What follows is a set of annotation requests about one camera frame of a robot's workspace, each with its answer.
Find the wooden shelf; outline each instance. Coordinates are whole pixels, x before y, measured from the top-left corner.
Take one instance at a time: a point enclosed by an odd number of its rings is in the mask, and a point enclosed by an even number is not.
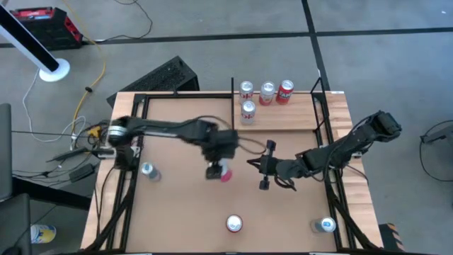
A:
[[[237,130],[314,130],[316,118],[309,93],[294,93],[288,104],[273,102],[269,106],[259,103],[259,94],[253,95],[256,105],[255,119],[250,125],[241,123],[239,95],[234,95],[234,128]]]

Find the white cable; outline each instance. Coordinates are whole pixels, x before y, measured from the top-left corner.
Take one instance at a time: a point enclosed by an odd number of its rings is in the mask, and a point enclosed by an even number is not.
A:
[[[51,139],[51,140],[41,140],[39,138],[37,138],[34,134],[33,134],[33,125],[32,125],[32,121],[31,121],[31,117],[30,117],[30,114],[28,113],[28,109],[27,109],[27,105],[25,104],[25,100],[27,99],[27,96],[28,96],[28,93],[30,93],[30,90],[33,88],[33,86],[35,85],[36,83],[36,79],[38,77],[38,73],[39,73],[39,68],[38,70],[36,71],[36,74],[35,74],[35,78],[33,79],[33,82],[31,83],[30,85],[30,88],[28,88],[27,90],[27,93],[25,93],[25,95],[23,96],[22,98],[22,104],[23,104],[23,107],[25,108],[25,112],[27,113],[27,117],[28,117],[28,124],[30,126],[30,132],[31,132],[31,136],[33,136],[33,138],[35,138],[35,140],[37,141],[40,141],[40,142],[55,142],[55,141],[58,141],[60,138],[63,137],[63,135],[60,135],[59,137],[55,138],[55,139]],[[82,128],[80,129],[79,133],[77,135],[80,135],[81,131],[85,128],[85,124],[86,124],[86,119],[85,119],[85,116],[79,116],[77,119],[73,120],[70,122],[70,124],[68,124],[62,131],[62,134],[64,134],[66,132],[66,130],[72,126],[72,123],[75,123],[76,121],[80,120],[80,119],[83,119],[84,120],[84,124],[82,125]]]

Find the wooden tabletop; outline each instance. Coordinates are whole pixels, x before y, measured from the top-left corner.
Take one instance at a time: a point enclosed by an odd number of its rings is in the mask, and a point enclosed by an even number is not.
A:
[[[219,93],[218,91],[187,91],[181,93]],[[295,92],[297,94],[307,94],[308,92]],[[169,92],[149,92],[148,94],[169,94]],[[132,112],[132,102],[134,99],[135,92],[120,92],[117,94],[115,107],[113,109],[112,119],[119,118],[124,115],[130,115]],[[333,131],[333,138],[339,139],[342,136],[347,135],[347,133],[352,128],[352,121],[350,118],[350,113],[348,110],[348,105],[346,102],[346,97],[343,92],[326,92],[326,98],[328,101],[328,109],[330,112],[330,121]],[[353,159],[350,162],[350,165],[359,169],[360,171],[364,172],[363,165],[361,160]],[[98,199],[101,196],[101,187],[104,183],[105,177],[109,170],[113,166],[112,159],[106,159],[101,162],[99,167],[98,176],[96,180],[96,189],[98,191]],[[112,211],[113,211],[113,203],[115,200],[115,193],[117,188],[117,183],[119,179],[119,171],[113,171],[107,181],[105,182],[105,190],[103,193],[103,204],[102,204],[102,214],[101,214],[101,221],[100,226],[101,229],[105,226],[105,224],[109,221]],[[367,186],[366,180],[359,174],[351,171],[350,169],[344,170],[343,175],[343,183],[346,198],[348,201],[348,207],[350,211],[351,217],[357,223],[359,228],[368,236],[371,242],[376,244],[377,246],[382,246],[382,240],[379,232],[379,227],[376,219],[376,215],[374,214],[374,208],[371,200],[371,195],[369,193],[369,189]],[[124,191],[127,190],[128,182],[126,181]],[[123,222],[123,216],[118,221],[116,233],[115,233],[115,241],[113,247],[119,247],[120,245],[120,236],[121,236],[121,227]],[[343,240],[343,246],[347,247],[347,235],[345,234],[344,223],[342,220],[338,223],[340,225],[340,234]],[[97,225],[97,217],[96,217],[96,202],[95,199],[92,199],[90,210],[88,212],[88,219],[85,226],[84,237],[82,239],[81,248],[85,248],[90,245],[94,239],[96,238],[96,225]]]

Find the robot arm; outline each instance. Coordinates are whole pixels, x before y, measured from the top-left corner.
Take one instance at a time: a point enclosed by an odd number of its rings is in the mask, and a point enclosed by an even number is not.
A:
[[[264,182],[267,181],[267,176],[274,176],[279,186],[295,189],[291,178],[308,178],[328,168],[343,168],[350,161],[352,154],[356,152],[364,154],[373,142],[389,142],[401,133],[401,126],[390,113],[379,111],[362,122],[362,125],[333,144],[296,154],[296,159],[273,157],[276,144],[268,140],[268,154],[247,162],[257,167],[264,175]],[[289,185],[288,183],[282,185],[281,181],[289,181]],[[260,189],[267,190],[268,185],[262,182]]]
[[[210,163],[207,179],[220,179],[222,159],[233,159],[239,145],[235,130],[219,130],[216,123],[194,118],[181,123],[141,118],[122,117],[112,121],[108,128],[108,142],[113,147],[130,145],[137,136],[178,138],[192,145],[200,146],[205,160]]]

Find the concrete floor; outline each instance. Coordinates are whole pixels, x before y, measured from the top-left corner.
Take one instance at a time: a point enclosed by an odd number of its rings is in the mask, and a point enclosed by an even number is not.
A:
[[[69,3],[94,39],[123,33],[137,36],[148,26],[135,5],[122,6],[112,0]],[[140,4],[154,22],[148,37],[308,31],[299,0],[141,0]],[[10,0],[6,5],[8,9],[36,6],[66,9],[60,0]],[[317,31],[453,27],[453,3],[448,0],[310,0],[309,6]],[[400,138],[391,144],[375,144],[364,156],[378,221],[396,224],[408,251],[451,254],[453,185],[432,180],[423,173],[418,142],[430,126],[452,118],[453,74],[449,69],[453,60],[449,55],[453,53],[453,34],[359,35],[318,40],[331,89],[346,92],[352,119],[358,121],[382,109],[391,112],[403,126]],[[307,90],[318,76],[309,38],[101,47],[107,57],[107,73],[80,113],[91,123],[110,117],[111,108],[105,98],[176,55],[198,74],[202,90],[229,89],[232,76],[256,83],[288,78],[295,82],[296,89]],[[71,73],[54,84],[38,80],[30,92],[28,107],[35,131],[61,131],[71,121],[84,87],[101,71],[102,61],[93,46],[54,55],[71,63]],[[36,67],[13,48],[0,49],[0,60],[4,60],[0,62],[0,102],[13,107],[13,129],[27,130],[21,100]],[[13,167],[26,171],[51,169],[54,165],[45,160],[68,148],[69,138],[45,144],[29,135],[14,134]],[[426,165],[433,174],[453,179],[451,149],[444,142],[425,148]],[[85,196],[93,190],[93,178],[63,188]],[[33,203],[33,218],[39,218],[49,207]],[[59,229],[56,240],[36,245],[34,252],[75,251],[85,220],[86,212],[58,207],[41,221]]]

